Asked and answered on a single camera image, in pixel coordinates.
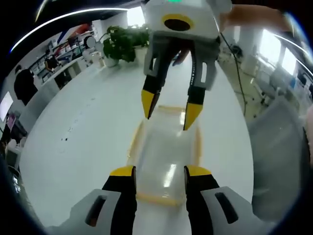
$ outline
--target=black cable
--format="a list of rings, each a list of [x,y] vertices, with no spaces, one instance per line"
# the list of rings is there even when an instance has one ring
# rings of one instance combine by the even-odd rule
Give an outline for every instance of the black cable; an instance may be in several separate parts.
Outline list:
[[[243,99],[244,99],[244,116],[246,115],[246,98],[245,98],[245,93],[243,91],[243,87],[241,85],[241,79],[240,79],[240,75],[239,75],[239,68],[238,68],[238,61],[237,61],[237,57],[235,56],[234,52],[232,51],[232,49],[230,48],[230,45],[228,44],[228,42],[226,41],[224,35],[221,33],[222,38],[224,39],[225,43],[227,44],[230,52],[233,54],[235,62],[236,62],[236,68],[237,68],[237,74],[238,74],[238,80],[239,80],[239,85],[240,85],[240,90],[241,90],[241,94],[243,95]]]

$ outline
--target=potted plant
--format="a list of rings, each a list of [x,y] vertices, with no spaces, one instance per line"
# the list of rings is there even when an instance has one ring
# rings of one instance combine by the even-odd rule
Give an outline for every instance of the potted plant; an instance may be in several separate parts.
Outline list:
[[[149,41],[146,26],[128,27],[126,29],[119,26],[110,26],[103,36],[106,35],[108,38],[103,41],[103,52],[108,67],[116,65],[118,60],[121,59],[133,62],[136,58],[135,48],[145,47]]]

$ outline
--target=black slot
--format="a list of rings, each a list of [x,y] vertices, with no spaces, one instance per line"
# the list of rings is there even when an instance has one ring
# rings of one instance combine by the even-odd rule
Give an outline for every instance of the black slot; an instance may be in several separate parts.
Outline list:
[[[224,211],[228,224],[236,222],[238,220],[238,215],[225,194],[218,192],[215,196]]]
[[[86,224],[88,224],[88,225],[90,225],[92,227],[96,226],[97,221],[98,221],[98,217],[99,217],[99,214],[100,214],[100,211],[101,211],[105,201],[106,200],[102,196],[99,196],[95,200],[95,202],[92,205],[91,210],[89,211],[89,213],[87,215],[87,218],[85,220]]]

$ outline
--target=black circular hole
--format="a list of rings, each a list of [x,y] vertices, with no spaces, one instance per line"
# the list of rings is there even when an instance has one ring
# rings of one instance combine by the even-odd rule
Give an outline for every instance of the black circular hole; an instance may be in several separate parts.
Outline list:
[[[165,26],[174,31],[187,31],[190,25],[185,21],[169,19],[164,22]]]

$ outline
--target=white table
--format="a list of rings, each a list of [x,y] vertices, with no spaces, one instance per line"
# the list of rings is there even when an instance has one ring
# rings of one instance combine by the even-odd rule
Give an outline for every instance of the white table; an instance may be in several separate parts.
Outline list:
[[[200,116],[201,165],[212,171],[220,186],[229,186],[251,202],[253,161],[246,122],[230,83],[218,64],[217,68]],[[144,118],[142,71],[136,66],[97,69],[93,65],[71,80],[40,115],[23,149],[20,168],[28,198],[44,226],[64,222],[74,204],[101,188],[113,169],[126,164],[134,132]],[[184,107],[190,74],[190,57],[170,67],[158,104]],[[175,217],[178,222],[170,226],[183,223],[189,227],[180,229],[190,234],[187,212],[181,211]],[[146,219],[165,220],[164,213],[173,217],[164,208],[157,212],[139,203],[134,231],[144,231],[138,225]]]

